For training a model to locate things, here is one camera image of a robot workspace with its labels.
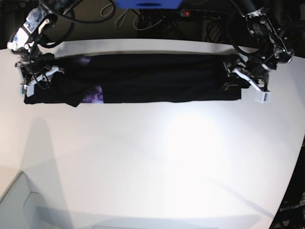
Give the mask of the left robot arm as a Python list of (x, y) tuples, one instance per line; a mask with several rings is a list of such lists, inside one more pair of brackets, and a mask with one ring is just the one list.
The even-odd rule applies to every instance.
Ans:
[[(256, 90), (256, 101), (266, 103), (271, 97), (268, 90), (269, 73), (275, 71), (279, 63), (290, 63), (294, 50), (284, 41), (284, 31), (268, 13), (265, 0), (234, 0), (232, 3), (236, 10), (229, 14), (226, 34), (240, 57), (225, 61), (224, 68), (228, 76), (240, 78)], [(230, 28), (238, 13), (245, 19), (250, 35), (260, 45), (255, 52), (243, 51), (233, 40)]]

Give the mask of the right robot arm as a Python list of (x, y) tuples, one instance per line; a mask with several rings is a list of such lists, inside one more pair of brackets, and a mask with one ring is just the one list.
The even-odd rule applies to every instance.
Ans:
[(50, 44), (49, 38), (43, 32), (53, 27), (58, 18), (50, 8), (63, 15), (69, 13), (72, 19), (75, 19), (73, 8), (79, 3), (79, 0), (47, 0), (46, 4), (39, 4), (29, 12), (24, 24), (9, 39), (7, 48), (19, 58), (15, 66), (20, 72), (20, 93), (24, 96), (33, 96), (36, 85), (43, 90), (48, 89), (53, 75), (56, 72), (64, 73), (63, 68), (45, 63), (53, 60), (54, 55), (42, 54), (38, 45), (53, 48), (62, 43), (75, 27), (75, 23), (71, 22), (67, 32), (58, 41)]

